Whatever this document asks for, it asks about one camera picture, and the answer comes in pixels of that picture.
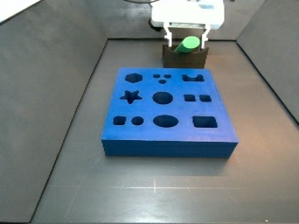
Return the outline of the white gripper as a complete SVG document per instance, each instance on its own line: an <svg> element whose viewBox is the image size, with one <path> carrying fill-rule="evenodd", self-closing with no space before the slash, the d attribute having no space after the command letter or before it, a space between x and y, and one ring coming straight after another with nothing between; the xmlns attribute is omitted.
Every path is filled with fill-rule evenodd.
<svg viewBox="0 0 299 224"><path fill-rule="evenodd" d="M224 22L223 0L159 0L152 3L151 24L163 27L168 47L174 45L174 28L203 29L200 49L206 48L211 29L218 30Z"/></svg>

